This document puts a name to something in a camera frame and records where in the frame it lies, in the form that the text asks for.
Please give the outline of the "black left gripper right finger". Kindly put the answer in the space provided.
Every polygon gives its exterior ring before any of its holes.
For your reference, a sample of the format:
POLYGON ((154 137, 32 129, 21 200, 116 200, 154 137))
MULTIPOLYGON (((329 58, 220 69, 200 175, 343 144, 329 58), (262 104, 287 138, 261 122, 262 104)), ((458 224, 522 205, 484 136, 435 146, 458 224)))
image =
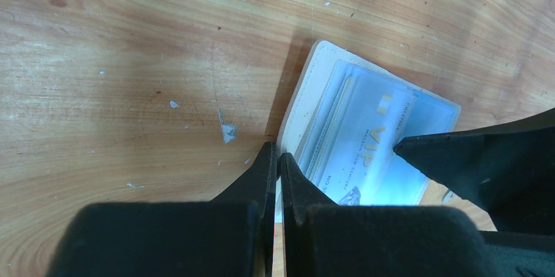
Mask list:
POLYGON ((553 276, 554 239, 480 231, 459 209, 341 206, 279 161, 288 276, 553 276))

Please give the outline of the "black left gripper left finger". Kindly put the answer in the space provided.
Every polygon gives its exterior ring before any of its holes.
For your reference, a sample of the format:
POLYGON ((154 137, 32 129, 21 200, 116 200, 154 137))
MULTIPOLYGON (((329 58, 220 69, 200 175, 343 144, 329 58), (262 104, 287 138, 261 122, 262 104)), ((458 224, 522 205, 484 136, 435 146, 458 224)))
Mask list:
POLYGON ((205 202, 110 202, 81 209, 48 276, 270 276, 277 146, 205 202))

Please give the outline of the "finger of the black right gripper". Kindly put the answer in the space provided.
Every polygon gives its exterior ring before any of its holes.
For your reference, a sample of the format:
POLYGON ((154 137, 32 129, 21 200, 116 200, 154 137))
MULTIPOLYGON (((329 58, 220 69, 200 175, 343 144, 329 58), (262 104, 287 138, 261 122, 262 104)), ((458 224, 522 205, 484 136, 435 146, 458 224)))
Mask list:
POLYGON ((406 137, 396 155, 499 231, 554 235, 554 110, 474 130, 406 137))

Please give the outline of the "blue VIP card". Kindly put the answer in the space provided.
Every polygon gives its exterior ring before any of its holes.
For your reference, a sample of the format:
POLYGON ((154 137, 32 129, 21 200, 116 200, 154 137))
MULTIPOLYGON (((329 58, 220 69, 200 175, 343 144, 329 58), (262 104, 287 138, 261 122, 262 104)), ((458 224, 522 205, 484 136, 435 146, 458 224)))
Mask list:
POLYGON ((413 206, 428 180, 393 148, 405 137, 452 131, 460 112, 450 100, 341 60, 319 101, 298 165, 337 204, 413 206))

